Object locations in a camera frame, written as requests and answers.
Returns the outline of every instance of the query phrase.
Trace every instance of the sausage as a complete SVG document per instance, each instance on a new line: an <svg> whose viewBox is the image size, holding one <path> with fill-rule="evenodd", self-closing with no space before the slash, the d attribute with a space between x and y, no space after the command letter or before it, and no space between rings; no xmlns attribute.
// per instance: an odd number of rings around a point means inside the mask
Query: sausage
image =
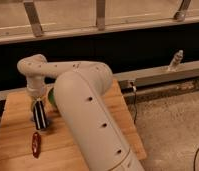
<svg viewBox="0 0 199 171"><path fill-rule="evenodd" d="M41 136L38 132L35 132L32 136L32 152L35 158L39 157L41 145Z"/></svg>

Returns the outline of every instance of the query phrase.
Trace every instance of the screw hole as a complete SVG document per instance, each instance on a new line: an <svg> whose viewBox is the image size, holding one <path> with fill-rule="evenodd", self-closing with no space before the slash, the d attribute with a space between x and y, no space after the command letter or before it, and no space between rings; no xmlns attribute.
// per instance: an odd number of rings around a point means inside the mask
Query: screw hole
<svg viewBox="0 0 199 171"><path fill-rule="evenodd" d="M106 128L106 127L107 127L107 123L102 124L101 127L102 127L102 128Z"/></svg>
<svg viewBox="0 0 199 171"><path fill-rule="evenodd" d="M119 155L121 153L122 153L122 150L118 150L116 154Z"/></svg>
<svg viewBox="0 0 199 171"><path fill-rule="evenodd" d="M93 100L93 97L89 97L89 98L88 98L88 101L92 101L92 100Z"/></svg>

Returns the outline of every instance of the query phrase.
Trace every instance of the green object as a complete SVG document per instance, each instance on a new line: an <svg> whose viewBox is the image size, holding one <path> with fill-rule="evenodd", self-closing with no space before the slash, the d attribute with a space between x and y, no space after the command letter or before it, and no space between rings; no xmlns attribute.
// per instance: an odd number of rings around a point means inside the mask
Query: green object
<svg viewBox="0 0 199 171"><path fill-rule="evenodd" d="M54 106L57 107L56 102L54 100L54 88L51 88L48 92L48 100Z"/></svg>

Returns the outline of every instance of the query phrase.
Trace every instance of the black object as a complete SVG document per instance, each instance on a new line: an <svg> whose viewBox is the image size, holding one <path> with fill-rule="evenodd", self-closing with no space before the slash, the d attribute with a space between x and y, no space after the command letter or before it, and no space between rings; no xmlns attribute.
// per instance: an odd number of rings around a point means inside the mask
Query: black object
<svg viewBox="0 0 199 171"><path fill-rule="evenodd" d="M36 103L34 104L33 115L37 130L43 130L48 127L49 123L47 121L43 102L41 100L37 100Z"/></svg>

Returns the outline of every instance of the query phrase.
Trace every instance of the black wall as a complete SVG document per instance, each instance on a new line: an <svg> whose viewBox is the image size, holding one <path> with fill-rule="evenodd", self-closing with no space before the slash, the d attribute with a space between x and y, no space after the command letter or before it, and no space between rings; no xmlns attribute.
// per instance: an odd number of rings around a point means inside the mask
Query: black wall
<svg viewBox="0 0 199 171"><path fill-rule="evenodd" d="M0 45L0 90L25 86L17 61L37 53L48 61L103 61L116 73L168 65L180 49L184 62L199 60L199 23Z"/></svg>

